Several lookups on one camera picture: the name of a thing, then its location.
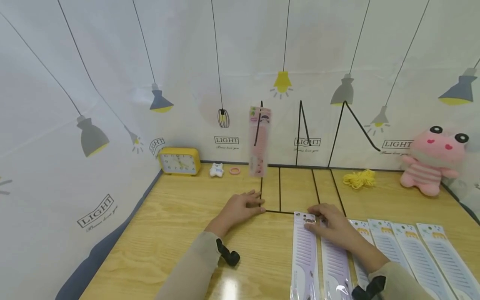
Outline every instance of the black eye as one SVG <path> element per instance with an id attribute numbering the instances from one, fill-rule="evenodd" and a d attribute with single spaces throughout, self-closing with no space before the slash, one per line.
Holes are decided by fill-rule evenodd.
<path id="1" fill-rule="evenodd" d="M 466 142 L 468 142 L 468 135 L 464 134 L 464 133 L 457 133 L 455 135 L 455 139 L 457 142 L 461 143 L 461 144 L 465 144 Z"/>
<path id="2" fill-rule="evenodd" d="M 432 128 L 430 128 L 430 132 L 433 133 L 442 133 L 443 131 L 443 128 L 440 126 L 433 126 Z"/>

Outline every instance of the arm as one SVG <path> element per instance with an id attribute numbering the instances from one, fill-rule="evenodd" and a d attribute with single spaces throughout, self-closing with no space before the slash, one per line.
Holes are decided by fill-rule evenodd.
<path id="1" fill-rule="evenodd" d="M 212 232 L 200 233 L 170 273 L 155 299 L 203 300 L 220 258 L 216 247 L 217 238 Z"/>
<path id="2" fill-rule="evenodd" d="M 369 280 L 385 276 L 384 290 L 380 293 L 384 300 L 433 300 L 402 266 L 391 262 L 380 250 L 365 240 L 336 206 L 318 204 L 310 207 L 308 212 L 328 221 L 327 227 L 306 224 L 308 230 L 350 251 L 369 273 Z"/>
<path id="3" fill-rule="evenodd" d="M 224 238 L 233 226 L 264 213 L 259 206 L 263 203 L 255 191 L 233 195 L 177 263 L 155 300 L 203 300 L 220 258 L 216 240 Z"/>

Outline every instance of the yellow yarn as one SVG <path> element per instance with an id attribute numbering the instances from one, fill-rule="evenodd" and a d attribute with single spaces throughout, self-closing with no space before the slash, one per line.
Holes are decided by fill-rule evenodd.
<path id="1" fill-rule="evenodd" d="M 343 177 L 343 183 L 351 186 L 354 189 L 359 189 L 362 186 L 374 186 L 375 185 L 375 172 L 366 169 L 363 172 L 353 172 L 353 174 L 347 174 Z"/>

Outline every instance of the clock face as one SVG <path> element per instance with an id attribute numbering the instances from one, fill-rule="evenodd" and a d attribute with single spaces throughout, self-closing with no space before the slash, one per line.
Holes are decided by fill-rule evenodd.
<path id="1" fill-rule="evenodd" d="M 196 174 L 195 161 L 191 155 L 161 154 L 163 170 L 179 174 Z"/>

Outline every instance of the yellow alarm clock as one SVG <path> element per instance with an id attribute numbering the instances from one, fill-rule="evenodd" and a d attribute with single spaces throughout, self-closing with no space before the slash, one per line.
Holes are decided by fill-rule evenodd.
<path id="1" fill-rule="evenodd" d="M 158 154 L 158 160 L 167 174 L 195 176 L 200 171 L 200 156 L 194 148 L 165 147 Z"/>

